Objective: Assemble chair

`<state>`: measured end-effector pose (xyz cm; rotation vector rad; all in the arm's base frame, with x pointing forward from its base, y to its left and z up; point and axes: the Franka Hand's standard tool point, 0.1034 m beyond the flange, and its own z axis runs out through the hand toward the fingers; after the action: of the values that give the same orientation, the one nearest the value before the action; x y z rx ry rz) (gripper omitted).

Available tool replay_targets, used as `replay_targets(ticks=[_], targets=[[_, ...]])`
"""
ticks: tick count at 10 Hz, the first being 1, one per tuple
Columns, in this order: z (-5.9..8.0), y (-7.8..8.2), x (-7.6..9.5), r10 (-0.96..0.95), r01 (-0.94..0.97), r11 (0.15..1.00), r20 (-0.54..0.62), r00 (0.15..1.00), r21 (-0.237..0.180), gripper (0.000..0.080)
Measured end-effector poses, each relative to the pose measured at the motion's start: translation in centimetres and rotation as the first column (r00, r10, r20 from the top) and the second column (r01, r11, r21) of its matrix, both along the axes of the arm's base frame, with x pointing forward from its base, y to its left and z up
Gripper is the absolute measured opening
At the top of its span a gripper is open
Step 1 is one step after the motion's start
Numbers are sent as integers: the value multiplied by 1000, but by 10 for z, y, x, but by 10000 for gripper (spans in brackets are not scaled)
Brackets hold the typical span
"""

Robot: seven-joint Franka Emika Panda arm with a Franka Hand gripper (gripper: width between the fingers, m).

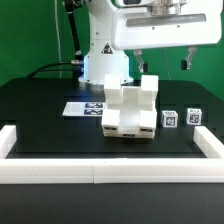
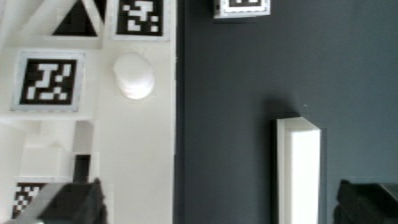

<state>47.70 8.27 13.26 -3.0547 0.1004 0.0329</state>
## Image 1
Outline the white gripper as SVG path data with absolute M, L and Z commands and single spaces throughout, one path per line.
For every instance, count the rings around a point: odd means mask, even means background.
M 113 16 L 112 45 L 119 50 L 135 50 L 139 71 L 146 73 L 148 63 L 142 50 L 188 46 L 181 69 L 189 70 L 196 46 L 215 44 L 221 39 L 221 4 L 186 4 L 179 15 L 154 16 L 148 7 L 118 9 Z

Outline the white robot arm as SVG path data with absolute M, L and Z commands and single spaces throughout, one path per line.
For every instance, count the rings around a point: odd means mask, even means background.
M 90 22 L 90 50 L 84 57 L 82 87 L 101 90 L 107 74 L 130 83 L 129 59 L 143 49 L 199 45 L 221 39 L 223 0 L 85 0 Z

